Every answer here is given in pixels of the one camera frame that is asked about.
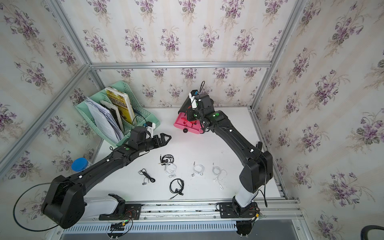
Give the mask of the pink top drawer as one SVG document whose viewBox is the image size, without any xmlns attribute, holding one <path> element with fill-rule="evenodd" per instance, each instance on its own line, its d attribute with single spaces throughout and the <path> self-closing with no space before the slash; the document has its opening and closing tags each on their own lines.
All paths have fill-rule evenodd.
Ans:
<svg viewBox="0 0 384 240">
<path fill-rule="evenodd" d="M 184 133 L 203 134 L 199 120 L 188 121 L 186 113 L 179 113 L 174 127 L 182 130 Z"/>
</svg>

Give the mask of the red earphones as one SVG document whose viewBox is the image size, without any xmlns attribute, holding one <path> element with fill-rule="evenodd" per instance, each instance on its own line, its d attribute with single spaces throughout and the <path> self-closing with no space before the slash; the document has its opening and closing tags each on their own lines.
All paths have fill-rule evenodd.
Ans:
<svg viewBox="0 0 384 240">
<path fill-rule="evenodd" d="M 192 128 L 194 127 L 195 125 L 197 125 L 197 121 L 183 121 L 183 124 L 185 127 L 188 127 L 188 128 Z"/>
</svg>

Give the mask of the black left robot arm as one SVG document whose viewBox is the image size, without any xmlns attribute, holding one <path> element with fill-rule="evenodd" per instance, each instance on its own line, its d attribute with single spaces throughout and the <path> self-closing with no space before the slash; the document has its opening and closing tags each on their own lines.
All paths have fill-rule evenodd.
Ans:
<svg viewBox="0 0 384 240">
<path fill-rule="evenodd" d="M 151 135 L 146 127 L 135 127 L 130 137 L 104 159 L 79 173 L 53 179 L 41 213 L 63 229 L 72 227 L 83 217 L 87 206 L 84 197 L 94 186 L 140 156 L 166 146 L 171 138 L 165 133 Z"/>
</svg>

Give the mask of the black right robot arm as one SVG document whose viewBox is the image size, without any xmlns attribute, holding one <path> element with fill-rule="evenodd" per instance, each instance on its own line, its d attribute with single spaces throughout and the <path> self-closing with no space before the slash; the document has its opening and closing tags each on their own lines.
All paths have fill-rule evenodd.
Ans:
<svg viewBox="0 0 384 240">
<path fill-rule="evenodd" d="M 234 127 L 224 112 L 216 111 L 208 94 L 192 90 L 179 113 L 186 113 L 189 122 L 198 121 L 203 133 L 211 131 L 219 136 L 236 154 L 243 165 L 239 179 L 242 184 L 233 198 L 233 209 L 238 215 L 250 208 L 260 187 L 273 178 L 273 156 L 262 151 L 263 143 L 252 145 Z"/>
</svg>

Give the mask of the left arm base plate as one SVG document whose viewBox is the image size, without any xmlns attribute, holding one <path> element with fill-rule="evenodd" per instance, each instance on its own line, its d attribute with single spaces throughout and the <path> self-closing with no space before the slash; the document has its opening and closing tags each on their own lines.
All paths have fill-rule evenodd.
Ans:
<svg viewBox="0 0 384 240">
<path fill-rule="evenodd" d="M 127 203 L 122 197 L 116 194 L 108 194 L 108 201 L 112 201 L 112 210 L 106 214 L 99 215 L 99 221 L 113 221 L 113 220 L 138 220 L 140 218 L 142 204 Z"/>
</svg>

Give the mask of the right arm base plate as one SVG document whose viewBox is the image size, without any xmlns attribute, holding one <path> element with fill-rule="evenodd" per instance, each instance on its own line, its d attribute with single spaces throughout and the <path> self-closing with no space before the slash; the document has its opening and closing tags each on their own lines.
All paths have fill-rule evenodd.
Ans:
<svg viewBox="0 0 384 240">
<path fill-rule="evenodd" d="M 217 203 L 216 210 L 219 212 L 221 219 L 252 219 L 258 218 L 260 215 L 260 208 L 255 202 L 244 208 L 236 202 Z"/>
</svg>

